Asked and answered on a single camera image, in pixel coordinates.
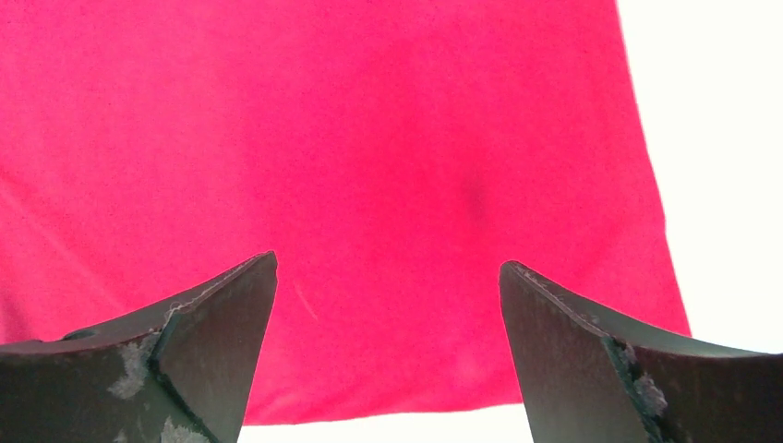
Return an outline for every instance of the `red cloth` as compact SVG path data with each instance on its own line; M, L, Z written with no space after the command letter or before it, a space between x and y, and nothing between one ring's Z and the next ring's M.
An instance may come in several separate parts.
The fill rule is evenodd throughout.
M688 333L609 0L23 0L0 18L0 341L269 249L251 424L519 401L508 259Z

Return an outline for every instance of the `white surface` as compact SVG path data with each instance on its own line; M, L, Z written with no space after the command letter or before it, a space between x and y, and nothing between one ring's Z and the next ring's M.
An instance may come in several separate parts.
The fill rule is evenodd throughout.
M693 335L783 352L783 6L619 0ZM251 426L242 443L531 442L524 407Z

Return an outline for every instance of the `red fabric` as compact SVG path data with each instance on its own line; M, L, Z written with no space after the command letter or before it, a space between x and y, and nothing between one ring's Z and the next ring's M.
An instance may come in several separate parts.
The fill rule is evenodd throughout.
M273 249L249 423L519 401L517 259L688 333L609 0L0 6L0 341Z

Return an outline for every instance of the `white background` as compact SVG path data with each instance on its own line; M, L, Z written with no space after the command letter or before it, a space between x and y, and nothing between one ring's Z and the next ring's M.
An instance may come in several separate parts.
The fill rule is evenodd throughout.
M783 353L783 6L619 0L693 335ZM251 426L253 442L532 442L524 407Z

